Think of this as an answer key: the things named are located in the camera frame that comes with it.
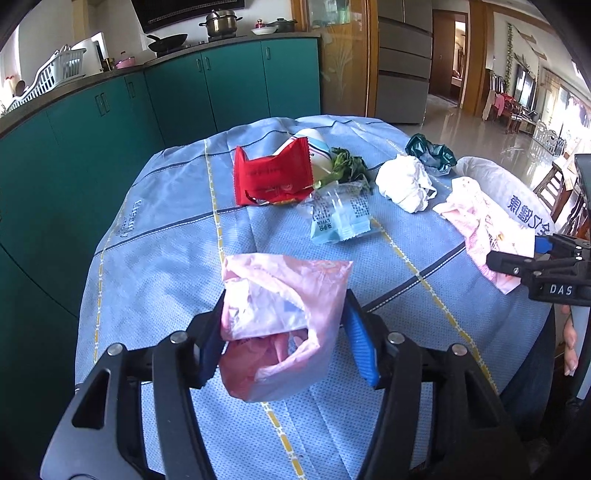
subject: range hood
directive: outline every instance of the range hood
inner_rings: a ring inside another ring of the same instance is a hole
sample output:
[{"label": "range hood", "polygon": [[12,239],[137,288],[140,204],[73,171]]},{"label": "range hood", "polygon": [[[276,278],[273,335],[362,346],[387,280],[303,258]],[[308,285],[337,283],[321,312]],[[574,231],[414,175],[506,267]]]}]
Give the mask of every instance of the range hood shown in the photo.
[{"label": "range hood", "polygon": [[145,33],[182,20],[207,15],[212,10],[244,8],[244,0],[131,0],[131,2]]}]

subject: green leafy vegetable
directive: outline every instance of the green leafy vegetable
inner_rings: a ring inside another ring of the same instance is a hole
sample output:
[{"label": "green leafy vegetable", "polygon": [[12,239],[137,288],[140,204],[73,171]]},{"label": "green leafy vegetable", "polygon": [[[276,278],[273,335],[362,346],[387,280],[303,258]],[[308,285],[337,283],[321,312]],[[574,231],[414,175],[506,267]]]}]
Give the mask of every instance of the green leafy vegetable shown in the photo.
[{"label": "green leafy vegetable", "polygon": [[345,148],[332,148],[336,155],[333,160],[333,171],[326,177],[314,183],[314,189],[319,189],[338,181],[339,183],[347,183],[349,181],[360,180],[364,182],[363,189],[372,191],[368,181],[368,168],[363,158],[351,155],[351,152]]}]

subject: dark green plastic bag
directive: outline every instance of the dark green plastic bag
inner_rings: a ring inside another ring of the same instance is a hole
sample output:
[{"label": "dark green plastic bag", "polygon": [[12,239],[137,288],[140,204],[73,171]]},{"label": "dark green plastic bag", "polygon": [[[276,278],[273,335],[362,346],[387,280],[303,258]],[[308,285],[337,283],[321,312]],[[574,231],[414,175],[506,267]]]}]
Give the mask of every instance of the dark green plastic bag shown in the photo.
[{"label": "dark green plastic bag", "polygon": [[445,145],[433,145],[423,134],[414,134],[406,146],[406,153],[417,157],[427,173],[440,177],[457,165],[453,152]]}]

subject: pink bowl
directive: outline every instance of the pink bowl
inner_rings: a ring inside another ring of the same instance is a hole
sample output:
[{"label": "pink bowl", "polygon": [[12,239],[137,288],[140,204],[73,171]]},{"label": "pink bowl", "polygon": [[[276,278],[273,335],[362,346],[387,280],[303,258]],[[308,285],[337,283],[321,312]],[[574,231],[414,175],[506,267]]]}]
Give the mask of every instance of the pink bowl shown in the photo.
[{"label": "pink bowl", "polygon": [[118,61],[115,64],[116,69],[125,69],[127,67],[133,67],[135,65],[135,57],[129,57],[128,59]]}]

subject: black frying pan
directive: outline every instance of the black frying pan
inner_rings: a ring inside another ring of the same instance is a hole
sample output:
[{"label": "black frying pan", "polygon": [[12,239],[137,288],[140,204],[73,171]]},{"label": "black frying pan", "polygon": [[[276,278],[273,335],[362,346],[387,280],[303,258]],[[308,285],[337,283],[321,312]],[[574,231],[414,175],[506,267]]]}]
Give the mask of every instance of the black frying pan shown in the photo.
[{"label": "black frying pan", "polygon": [[171,37],[159,38],[156,35],[146,35],[153,41],[148,48],[156,53],[162,53],[169,51],[172,48],[180,47],[185,40],[187,40],[187,34],[181,33],[179,35],[172,35]]}]

